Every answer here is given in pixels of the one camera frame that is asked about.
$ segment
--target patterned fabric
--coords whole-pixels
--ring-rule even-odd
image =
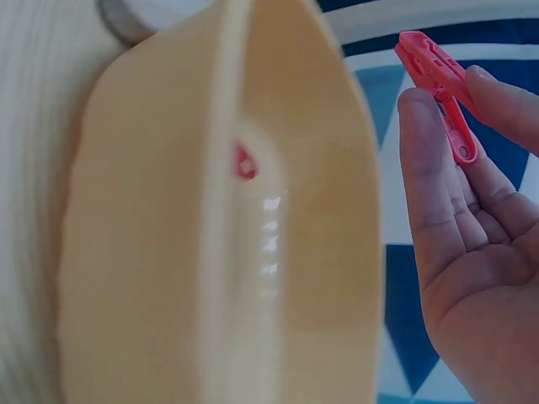
[[[361,4],[357,0],[318,0],[335,32],[353,32],[354,15],[374,7],[387,19],[391,0]],[[456,1],[456,8],[462,2]],[[347,7],[349,13],[338,8]],[[333,18],[332,13],[339,13]],[[455,22],[432,27],[425,20],[422,29],[464,67],[478,64],[498,79],[539,93],[539,7],[528,19]],[[365,92],[376,127],[382,172],[382,240],[386,245],[386,310],[379,352],[378,404],[471,403],[456,377],[440,360],[425,331],[419,304],[419,286],[414,249],[408,226],[403,178],[398,155],[398,95],[413,86],[392,48],[396,32],[342,43],[346,64]],[[472,130],[487,153],[524,194],[539,202],[539,162],[537,157],[479,124],[464,111]]]

